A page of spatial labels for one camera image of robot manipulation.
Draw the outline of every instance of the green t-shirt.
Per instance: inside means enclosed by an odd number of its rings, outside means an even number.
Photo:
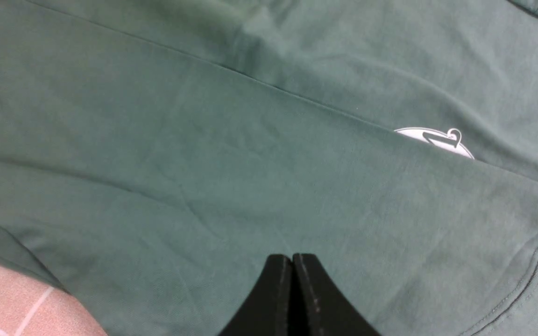
[[[538,334],[538,17],[0,0],[2,265],[111,336],[213,336],[295,252],[384,336]]]

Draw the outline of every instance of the pink tile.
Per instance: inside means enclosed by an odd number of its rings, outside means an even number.
[[[48,287],[0,266],[0,329],[13,335]]]
[[[106,336],[72,296],[53,291],[24,330],[23,336]]]

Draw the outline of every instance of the white logo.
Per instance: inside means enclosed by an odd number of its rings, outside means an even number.
[[[422,127],[400,128],[396,132],[474,160],[472,153],[460,142],[462,141],[462,133],[456,128],[450,128],[447,134]]]

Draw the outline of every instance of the pink tile floor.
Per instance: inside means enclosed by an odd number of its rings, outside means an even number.
[[[72,296],[0,266],[0,336],[106,336]]]

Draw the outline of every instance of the black plastic piece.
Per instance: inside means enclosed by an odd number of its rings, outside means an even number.
[[[288,336],[292,262],[269,255],[261,276],[220,336]]]
[[[295,254],[293,261],[310,326],[307,335],[379,336],[331,281],[316,255]]]
[[[219,336],[380,336],[313,254],[270,255]]]

